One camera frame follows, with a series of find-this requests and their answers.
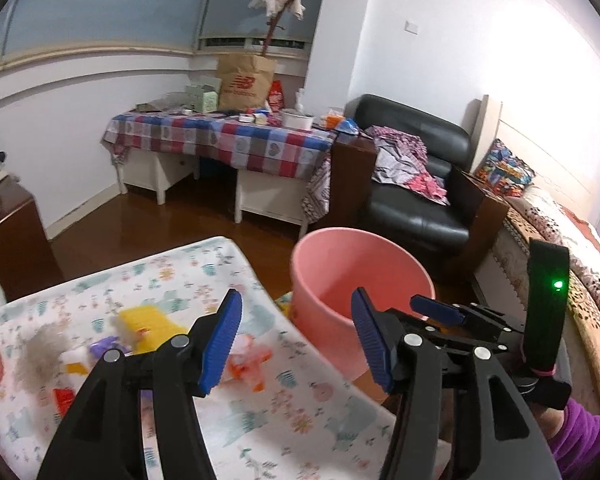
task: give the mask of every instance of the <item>pink bucket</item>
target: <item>pink bucket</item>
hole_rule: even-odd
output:
[[[335,227],[305,236],[291,255],[292,320],[347,380],[366,371],[351,320],[351,294],[363,286],[376,309],[412,314],[414,294],[435,298],[427,271],[407,251],[373,233]]]

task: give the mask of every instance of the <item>purple sleeve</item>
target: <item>purple sleeve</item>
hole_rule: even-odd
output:
[[[576,478],[580,470],[600,453],[600,416],[591,415],[575,400],[564,409],[564,424],[549,441],[562,478]]]

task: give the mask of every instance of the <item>floral pattern mat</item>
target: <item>floral pattern mat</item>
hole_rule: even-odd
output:
[[[215,312],[228,288],[243,298],[240,332],[272,357],[262,364],[264,389],[223,379],[196,399],[200,425],[219,480],[378,478],[394,417],[345,381],[263,290],[248,261],[226,238],[210,238],[105,270],[0,307],[0,453],[21,480],[34,480],[61,417],[53,388],[70,386],[64,373],[35,395],[20,390],[13,371],[22,342],[56,322],[78,347],[116,331],[122,308],[155,304],[189,327]],[[161,479],[151,400],[143,399],[142,430],[148,477]]]

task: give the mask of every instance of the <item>wooden headboard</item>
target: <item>wooden headboard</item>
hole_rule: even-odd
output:
[[[533,184],[548,191],[554,200],[583,219],[590,219],[594,207],[591,183],[582,182],[568,168],[536,144],[512,110],[497,99],[485,96],[472,134],[473,173],[487,155],[493,139],[498,138],[536,172]]]

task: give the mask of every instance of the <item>red package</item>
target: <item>red package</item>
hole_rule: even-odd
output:
[[[71,388],[54,388],[54,397],[60,415],[65,416],[72,402],[74,402],[74,391]]]
[[[275,114],[285,107],[285,95],[282,93],[282,83],[278,79],[272,83],[267,101],[271,111]]]

